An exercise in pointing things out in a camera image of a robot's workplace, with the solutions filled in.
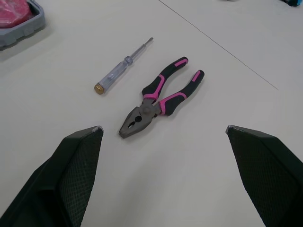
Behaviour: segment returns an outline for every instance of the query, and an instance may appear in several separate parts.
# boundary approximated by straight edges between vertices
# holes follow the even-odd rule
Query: metal jaw
[[[153,105],[153,99],[145,98],[140,107],[134,108],[124,121],[119,135],[125,139],[145,129],[154,117],[161,113],[159,105]]]

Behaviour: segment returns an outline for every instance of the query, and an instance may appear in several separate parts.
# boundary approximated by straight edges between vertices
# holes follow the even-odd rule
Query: gray tool tray
[[[35,0],[27,0],[34,17],[12,28],[0,28],[0,47],[8,46],[19,38],[30,35],[45,25],[44,11]]]

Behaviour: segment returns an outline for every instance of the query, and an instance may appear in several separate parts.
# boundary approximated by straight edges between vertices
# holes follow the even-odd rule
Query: pliers handle
[[[153,99],[153,103],[156,102],[167,79],[177,70],[183,68],[187,63],[187,57],[182,57],[167,66],[150,85],[142,90],[143,98]],[[204,72],[198,70],[185,88],[159,101],[157,104],[159,104],[161,108],[160,115],[172,115],[177,106],[196,90],[203,77]]]

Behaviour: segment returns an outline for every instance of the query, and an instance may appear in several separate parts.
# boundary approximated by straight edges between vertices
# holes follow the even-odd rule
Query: pink cloth
[[[33,17],[26,0],[0,0],[0,28],[11,28]]]

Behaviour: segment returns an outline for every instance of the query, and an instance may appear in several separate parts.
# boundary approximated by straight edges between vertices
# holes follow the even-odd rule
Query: voltage tester screwdriver
[[[101,95],[105,93],[109,87],[123,74],[123,72],[132,65],[136,58],[146,48],[153,38],[150,38],[145,44],[143,44],[138,50],[136,50],[131,56],[124,58],[124,61],[120,62],[113,70],[110,71],[101,81],[95,85],[95,91]]]

